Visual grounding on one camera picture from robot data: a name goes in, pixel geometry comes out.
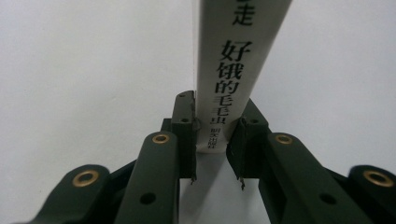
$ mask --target circular hole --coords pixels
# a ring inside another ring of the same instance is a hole
[[[90,180],[92,178],[93,178],[93,174],[85,174],[85,175],[80,176],[78,178],[78,181],[80,181],[80,182],[88,181],[88,180]]]
[[[152,141],[156,144],[163,144],[169,141],[169,136],[166,134],[157,134],[152,138]]]
[[[140,197],[140,202],[142,204],[151,204],[155,202],[155,194],[153,193],[145,193]]]
[[[99,173],[94,170],[86,170],[73,178],[73,185],[77,188],[83,188],[94,183],[99,177]]]
[[[386,179],[386,178],[384,178],[383,176],[378,175],[378,174],[370,174],[370,177],[371,177],[372,179],[378,181],[378,182],[382,182],[382,183],[387,182],[387,179]]]
[[[155,138],[155,140],[157,140],[157,141],[159,141],[159,142],[163,142],[163,141],[166,140],[166,137],[165,137],[165,136],[157,136],[157,137]]]
[[[334,199],[334,197],[330,194],[323,193],[323,194],[320,194],[319,197],[324,203],[327,203],[327,204],[336,204],[337,203],[337,201]]]
[[[394,186],[393,180],[378,171],[368,170],[363,172],[364,177],[375,185],[390,188]]]
[[[278,143],[281,143],[281,144],[284,144],[284,145],[288,145],[288,144],[291,144],[293,142],[293,140],[290,137],[288,137],[288,136],[286,136],[284,134],[277,135],[275,137],[275,140]]]

